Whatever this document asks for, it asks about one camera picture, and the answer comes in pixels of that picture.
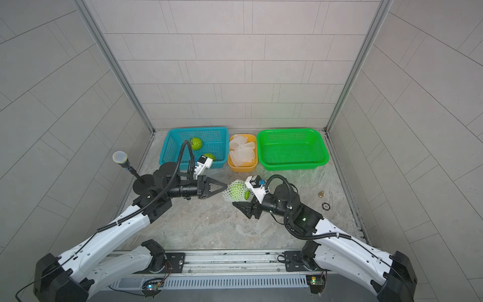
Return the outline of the green custard apple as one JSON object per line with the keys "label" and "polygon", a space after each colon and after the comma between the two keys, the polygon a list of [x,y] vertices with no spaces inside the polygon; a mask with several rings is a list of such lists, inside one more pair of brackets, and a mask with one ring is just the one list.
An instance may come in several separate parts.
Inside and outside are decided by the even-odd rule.
{"label": "green custard apple", "polygon": [[245,193],[249,189],[243,181],[236,180],[228,188],[228,195],[232,201],[246,201]]}
{"label": "green custard apple", "polygon": [[203,141],[198,137],[192,137],[190,139],[192,150],[200,150],[203,147]]}

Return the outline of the white foam net sleeve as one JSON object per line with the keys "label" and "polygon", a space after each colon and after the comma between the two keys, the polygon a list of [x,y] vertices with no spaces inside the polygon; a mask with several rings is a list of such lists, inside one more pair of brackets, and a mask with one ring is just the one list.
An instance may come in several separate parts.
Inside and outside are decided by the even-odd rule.
{"label": "white foam net sleeve", "polygon": [[244,202],[250,198],[250,191],[242,180],[232,182],[223,192],[223,199],[228,202]]}

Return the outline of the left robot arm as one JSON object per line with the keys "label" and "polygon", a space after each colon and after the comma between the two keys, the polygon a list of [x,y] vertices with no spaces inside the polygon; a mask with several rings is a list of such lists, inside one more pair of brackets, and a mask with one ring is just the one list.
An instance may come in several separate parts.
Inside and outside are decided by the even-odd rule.
{"label": "left robot arm", "polygon": [[119,257],[106,257],[124,241],[160,218],[172,199],[200,200],[223,192],[227,184],[204,174],[210,158],[195,159],[189,141],[184,141],[176,162],[162,164],[155,172],[137,176],[132,205],[111,223],[96,230],[87,240],[55,256],[51,253],[36,263],[30,283],[39,301],[87,301],[99,290],[127,275],[168,269],[165,249],[155,240]]}

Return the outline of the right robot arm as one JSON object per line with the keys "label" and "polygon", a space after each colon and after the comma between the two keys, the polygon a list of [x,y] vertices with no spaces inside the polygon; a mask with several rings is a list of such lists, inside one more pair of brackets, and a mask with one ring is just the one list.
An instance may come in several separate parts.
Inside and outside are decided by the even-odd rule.
{"label": "right robot arm", "polygon": [[408,256],[399,251],[390,254],[338,228],[303,204],[298,189],[285,177],[250,176],[234,181],[223,194],[247,218],[258,219],[263,212],[281,216],[285,229],[305,241],[299,259],[305,268],[342,275],[368,289],[378,301],[414,300],[418,280]]}

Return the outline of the green custard apple in basket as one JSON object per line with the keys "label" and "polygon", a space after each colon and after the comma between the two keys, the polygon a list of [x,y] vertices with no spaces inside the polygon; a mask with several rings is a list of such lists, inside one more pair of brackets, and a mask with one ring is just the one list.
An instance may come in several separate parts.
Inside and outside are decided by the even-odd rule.
{"label": "green custard apple in basket", "polygon": [[203,147],[203,141],[198,137],[192,137],[190,139],[192,150],[200,150]]}

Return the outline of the green plastic basket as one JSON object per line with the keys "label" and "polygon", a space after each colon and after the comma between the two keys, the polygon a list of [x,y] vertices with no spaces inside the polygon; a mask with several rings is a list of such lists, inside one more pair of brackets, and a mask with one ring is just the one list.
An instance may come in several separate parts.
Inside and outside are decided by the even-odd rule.
{"label": "green plastic basket", "polygon": [[257,150],[268,171],[315,169],[330,159],[323,137],[310,128],[263,130],[257,134]]}

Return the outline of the microphone on black stand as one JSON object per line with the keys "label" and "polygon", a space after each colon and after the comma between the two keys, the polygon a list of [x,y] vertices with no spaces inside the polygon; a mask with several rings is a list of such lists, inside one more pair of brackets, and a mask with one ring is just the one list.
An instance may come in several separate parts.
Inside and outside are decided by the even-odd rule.
{"label": "microphone on black stand", "polygon": [[145,174],[143,176],[139,175],[139,173],[131,166],[126,152],[116,151],[112,155],[112,159],[113,162],[117,163],[122,168],[127,169],[130,174],[135,177],[132,188],[137,195],[145,195],[149,190],[154,188],[154,177],[151,174]]}

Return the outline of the right circuit board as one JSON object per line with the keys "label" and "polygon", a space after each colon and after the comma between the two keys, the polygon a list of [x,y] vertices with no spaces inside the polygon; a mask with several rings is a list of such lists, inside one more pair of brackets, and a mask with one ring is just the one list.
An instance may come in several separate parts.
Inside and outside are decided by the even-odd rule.
{"label": "right circuit board", "polygon": [[306,282],[311,294],[322,294],[327,285],[327,277],[324,274],[306,275]]}

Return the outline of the circuit board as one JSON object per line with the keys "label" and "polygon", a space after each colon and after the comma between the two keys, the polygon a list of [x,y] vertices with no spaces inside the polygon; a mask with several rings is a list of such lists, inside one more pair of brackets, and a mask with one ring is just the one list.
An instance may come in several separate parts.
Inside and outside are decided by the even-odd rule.
{"label": "circuit board", "polygon": [[311,294],[322,294],[327,285],[327,277],[324,274],[306,275],[306,282]]}
{"label": "circuit board", "polygon": [[141,290],[142,294],[146,297],[155,298],[162,291],[163,279],[153,278],[143,283]]}

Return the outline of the left circuit board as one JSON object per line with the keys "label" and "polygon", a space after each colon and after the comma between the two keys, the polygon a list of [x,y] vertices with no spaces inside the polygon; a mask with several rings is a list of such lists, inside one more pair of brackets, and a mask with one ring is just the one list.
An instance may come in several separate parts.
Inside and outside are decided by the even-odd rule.
{"label": "left circuit board", "polygon": [[146,297],[155,298],[162,291],[163,279],[153,278],[143,283],[141,290],[142,294]]}

